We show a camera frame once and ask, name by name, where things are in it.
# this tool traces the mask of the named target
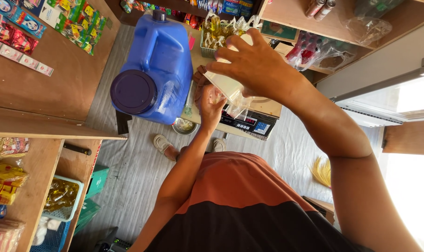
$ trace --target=hand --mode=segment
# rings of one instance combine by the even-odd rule
[[[201,115],[201,128],[213,132],[220,122],[221,110],[226,104],[227,99],[221,100],[214,104],[212,97],[216,94],[212,92],[217,91],[212,84],[203,87],[203,95],[201,96],[199,114]]]
[[[231,64],[210,62],[207,71],[226,75],[240,82],[245,90],[243,96],[263,96],[273,100],[285,98],[296,85],[310,82],[297,70],[288,65],[274,51],[257,29],[246,32],[253,40],[250,46],[237,35],[228,37],[226,44],[233,45],[238,52],[220,48],[215,58],[229,60]]]

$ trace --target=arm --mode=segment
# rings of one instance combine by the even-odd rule
[[[232,77],[245,95],[273,99],[295,113],[332,164],[332,194],[344,236],[377,252],[421,251],[400,219],[381,176],[371,145],[360,127],[271,49],[256,29],[249,46],[237,36],[207,70]]]
[[[200,104],[201,126],[192,142],[162,182],[153,212],[143,226],[136,242],[129,249],[130,252],[144,251],[157,233],[190,197],[207,144],[220,122],[221,110],[226,104],[226,100],[222,100],[218,104],[210,103],[211,88],[212,86],[209,85],[204,87],[203,90]]]

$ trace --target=shoe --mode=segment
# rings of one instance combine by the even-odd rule
[[[213,140],[213,150],[212,152],[224,152],[226,151],[226,144],[222,139]]]
[[[176,162],[176,158],[167,156],[166,155],[167,153],[165,153],[165,150],[167,148],[169,148],[170,146],[172,146],[174,151],[177,151],[177,150],[175,149],[173,144],[170,143],[163,135],[161,135],[161,134],[156,135],[154,137],[153,144],[160,153],[164,154],[165,157],[167,157],[168,159],[170,159],[173,162]]]

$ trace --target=white wall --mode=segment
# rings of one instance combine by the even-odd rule
[[[319,82],[316,88],[328,98],[343,95],[416,70],[422,58],[424,26]]]

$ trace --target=canned goods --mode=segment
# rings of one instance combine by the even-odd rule
[[[311,0],[308,10],[305,12],[307,18],[312,18],[324,6],[326,0]]]
[[[335,7],[335,0],[327,0],[327,3],[316,13],[315,19],[321,21]]]

